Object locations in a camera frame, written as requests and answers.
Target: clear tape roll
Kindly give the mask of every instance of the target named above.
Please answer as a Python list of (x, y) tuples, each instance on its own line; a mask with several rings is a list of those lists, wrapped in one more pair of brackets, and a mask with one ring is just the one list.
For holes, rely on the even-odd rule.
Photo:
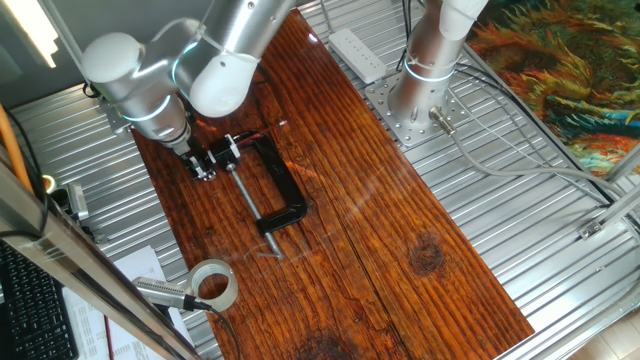
[[(198, 289), (204, 279), (211, 275), (226, 276), (229, 279), (227, 288), (220, 296), (213, 299), (203, 299), (198, 296)], [(200, 262), (189, 272), (187, 284), (189, 285), (187, 288), (189, 295), (194, 295), (198, 301), (209, 304), (218, 311), (228, 309), (238, 297), (238, 282), (236, 281), (236, 276), (233, 274), (231, 266), (222, 260), (205, 260)]]

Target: power strip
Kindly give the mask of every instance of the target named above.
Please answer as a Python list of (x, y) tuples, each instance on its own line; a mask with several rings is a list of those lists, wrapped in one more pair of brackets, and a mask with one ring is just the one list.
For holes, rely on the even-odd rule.
[(386, 75), (382, 61), (349, 29), (329, 35), (329, 45), (366, 84)]

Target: colorful painting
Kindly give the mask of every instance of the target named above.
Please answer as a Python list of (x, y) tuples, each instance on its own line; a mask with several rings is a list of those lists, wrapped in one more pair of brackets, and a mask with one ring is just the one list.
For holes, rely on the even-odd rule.
[(490, 0), (468, 40), (598, 176), (640, 142), (636, 5), (636, 0)]

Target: wooden board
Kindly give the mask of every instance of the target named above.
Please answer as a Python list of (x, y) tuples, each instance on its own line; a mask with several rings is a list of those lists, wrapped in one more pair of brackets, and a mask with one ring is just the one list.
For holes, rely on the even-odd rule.
[[(238, 111), (195, 131), (209, 144), (288, 120), (272, 136), (309, 212), (275, 233), (285, 260), (256, 256), (268, 247), (227, 173), (195, 182), (136, 136), (187, 265), (219, 258), (235, 271), (225, 315), (245, 359), (489, 359), (533, 333), (297, 10), (262, 66)], [(256, 154), (238, 172), (262, 214), (283, 206)]]

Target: black keyboard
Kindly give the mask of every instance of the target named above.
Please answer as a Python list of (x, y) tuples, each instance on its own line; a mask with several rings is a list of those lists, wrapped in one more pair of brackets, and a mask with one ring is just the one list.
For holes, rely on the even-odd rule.
[(78, 357), (62, 286), (0, 240), (2, 359)]

